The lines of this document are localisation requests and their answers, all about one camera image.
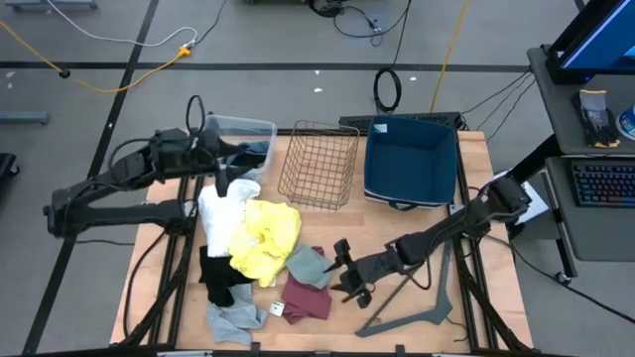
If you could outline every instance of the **laundry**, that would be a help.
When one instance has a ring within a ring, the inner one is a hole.
[[[269,142],[239,144],[240,152],[227,158],[225,163],[231,166],[259,168],[267,159]]]
[[[227,195],[219,197],[216,188],[206,186],[198,197],[200,221],[207,237],[208,257],[228,257],[228,245],[237,227],[245,219],[247,199],[260,194],[260,184],[250,179],[236,179],[229,184]]]
[[[214,342],[235,342],[249,346],[251,333],[243,328],[262,328],[267,320],[267,311],[252,302],[251,285],[243,284],[229,288],[234,299],[230,307],[207,304],[207,324]]]
[[[207,300],[220,306],[234,305],[234,298],[229,289],[239,284],[250,284],[254,280],[245,278],[240,272],[229,265],[230,257],[207,257],[207,247],[199,248],[200,279],[199,283],[205,283],[207,287]]]
[[[324,254],[322,247],[313,249],[321,255]],[[282,300],[285,301],[285,310],[282,315],[291,324],[304,317],[327,319],[332,303],[328,288],[318,289],[311,285],[301,284],[292,274],[289,274],[287,278],[282,291]]]
[[[300,212],[285,203],[248,200],[245,223],[229,244],[231,267],[269,287],[294,250],[301,226]]]
[[[296,281],[318,289],[330,283],[330,273],[324,272],[330,264],[331,261],[323,255],[321,247],[307,245],[298,245],[287,259],[287,269]]]

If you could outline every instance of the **concrete floor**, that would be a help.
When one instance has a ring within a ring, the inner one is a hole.
[[[81,26],[102,36],[137,37],[151,0],[97,1],[100,9],[69,9]],[[219,0],[160,0],[148,35],[156,41],[180,26],[200,31],[213,21]],[[187,99],[200,94],[208,110],[219,114],[271,120],[290,128],[297,120],[336,123],[339,116],[373,114],[374,70],[293,70],[293,63],[390,62],[398,31],[381,47],[368,40],[351,40],[337,33],[330,20],[311,13],[295,0],[261,0],[257,6],[228,0],[217,28],[194,50],[192,63],[286,63],[278,70],[167,70],[127,93],[110,148],[157,128],[183,126]],[[353,1],[367,9],[380,27],[399,17],[406,0]],[[460,0],[415,1],[399,63],[440,64]],[[553,41],[574,17],[572,0],[472,0],[456,42],[454,64],[527,64],[525,50]],[[341,26],[367,28],[355,14]],[[53,60],[127,62],[132,47],[91,40],[55,14],[14,13],[0,7],[6,21]],[[140,62],[163,62],[175,55],[189,35],[168,45],[144,49]],[[28,52],[0,32],[2,61],[32,61]],[[145,70],[136,70],[139,77]],[[42,206],[51,192],[85,178],[97,142],[111,112],[113,94],[89,92],[48,69],[0,67],[2,110],[46,110],[49,126],[0,127],[0,152],[19,156],[22,173],[0,200],[0,355],[22,351],[61,246],[45,229]],[[427,112],[438,78],[434,71],[400,71],[404,96],[399,112]],[[117,69],[74,69],[72,75],[105,87],[116,87]],[[519,73],[450,72],[444,80],[436,111],[465,110],[516,78]],[[394,95],[382,83],[385,101]],[[472,128],[497,101],[468,115]],[[496,129],[512,101],[483,126]],[[547,136],[551,127],[536,87],[489,144],[495,170],[513,166]],[[145,192],[119,194],[107,203],[139,202]],[[560,266],[556,229],[549,217],[533,222],[516,244],[537,266],[556,272]],[[93,229],[83,239],[132,241],[136,227]],[[75,248],[45,330],[39,351],[106,346],[130,259],[128,247],[85,245]],[[573,286],[635,315],[635,265],[577,262],[580,277]],[[632,325],[573,296],[519,263],[518,277],[534,342],[547,352],[584,356],[631,356],[635,349]]]

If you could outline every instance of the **computer screen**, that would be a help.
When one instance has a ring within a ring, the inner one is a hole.
[[[616,1],[605,17],[568,49],[562,69],[635,72],[635,0]]]

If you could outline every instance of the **wooden table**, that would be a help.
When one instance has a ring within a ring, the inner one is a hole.
[[[459,141],[467,183],[471,186],[481,187],[492,177],[484,136],[480,132],[460,132]],[[289,137],[278,138],[271,167],[262,182],[261,199],[273,202],[288,202],[277,191],[278,178],[280,177],[288,143]],[[386,241],[405,233],[426,230],[446,217],[444,207],[433,210],[414,209],[409,212],[401,212],[389,207],[388,204],[365,199],[363,196],[364,150],[365,138],[360,138],[351,196],[346,205],[333,212],[293,204],[300,211],[303,220],[299,242],[323,246],[326,255],[331,259],[334,258],[332,246],[342,237],[348,239],[351,246],[351,256],[356,259],[383,251],[383,244]],[[178,182],[176,180],[169,181],[163,185],[154,184],[148,192],[148,200],[161,201],[173,198],[177,194],[177,187]],[[129,274],[139,256],[160,233],[161,229],[155,225],[146,224],[139,227]],[[505,228],[502,224],[495,224],[491,234],[507,240]],[[130,305],[131,327],[143,317],[155,300],[167,241],[168,239],[165,238],[148,255],[137,273]],[[197,282],[200,277],[197,248],[204,244],[204,232],[202,227],[198,226],[194,237],[193,256],[190,260],[190,272],[177,347],[216,350],[246,349],[246,346],[239,344],[212,342],[205,312],[207,303],[206,288],[204,284]],[[502,244],[497,244],[487,239],[481,242],[480,247],[492,304],[520,340],[527,345],[532,345],[511,252]],[[380,315],[381,322],[434,307],[437,300],[441,253],[442,249],[437,249],[431,259],[433,268],[432,288],[424,292],[413,284],[406,284],[389,307]],[[181,252],[178,250],[176,260],[178,260],[180,254]],[[278,276],[278,284],[274,288],[261,289],[254,284],[254,302],[262,308],[269,309],[272,301],[281,300],[280,296],[287,280],[287,275],[287,271],[282,272]],[[335,282],[336,276],[338,274],[333,275],[332,283]],[[427,281],[425,269],[421,269],[416,274],[416,278],[425,284]],[[441,325],[417,322],[367,338],[360,338],[353,334],[402,279],[403,277],[399,275],[392,275],[379,281],[373,294],[373,302],[365,309],[360,309],[355,301],[341,303],[340,300],[344,298],[344,294],[331,292],[333,305],[328,320],[306,318],[294,325],[290,325],[284,318],[270,315],[263,329],[252,331],[254,341],[259,341],[262,344],[262,350],[394,352],[396,344],[403,344],[408,352],[467,352],[469,350],[467,341],[453,342],[456,339],[462,339],[465,336],[465,330],[448,322],[443,322]],[[453,258],[449,266],[447,292],[453,306],[449,317],[453,321],[464,322],[458,277]],[[113,342],[120,341],[123,338],[122,311],[125,294],[126,291],[124,290],[111,336],[111,341]],[[479,344],[485,346],[482,315],[477,304],[474,301],[472,303],[475,306],[474,315]],[[172,303],[169,302],[164,310],[164,323],[162,324],[159,341],[167,339],[167,329],[171,314]]]

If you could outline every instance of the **white cable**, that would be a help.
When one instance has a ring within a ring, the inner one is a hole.
[[[189,47],[191,47],[191,46],[193,46],[195,44],[196,38],[198,37],[198,31],[196,29],[191,28],[191,27],[181,27],[180,29],[174,31],[171,35],[167,36],[163,41],[161,41],[161,42],[159,42],[157,44],[141,44],[141,43],[138,43],[138,42],[136,42],[134,40],[110,39],[110,38],[105,38],[105,37],[101,37],[101,36],[95,36],[95,35],[92,35],[91,33],[87,32],[85,29],[81,28],[75,22],[73,22],[65,13],[63,13],[60,9],[58,9],[58,7],[53,3],[52,0],[47,0],[47,2],[49,3],[49,5],[51,5],[51,7],[58,14],[60,14],[60,16],[65,18],[76,29],[82,31],[85,35],[87,35],[87,36],[89,36],[89,37],[91,37],[91,38],[93,38],[95,40],[110,41],[110,42],[116,42],[116,43],[128,43],[128,44],[139,45],[139,46],[143,46],[143,47],[158,47],[158,46],[166,43],[172,37],[176,36],[178,33],[182,32],[182,31],[192,31],[194,33],[194,37],[188,43],[184,44],[185,47],[189,48]]]

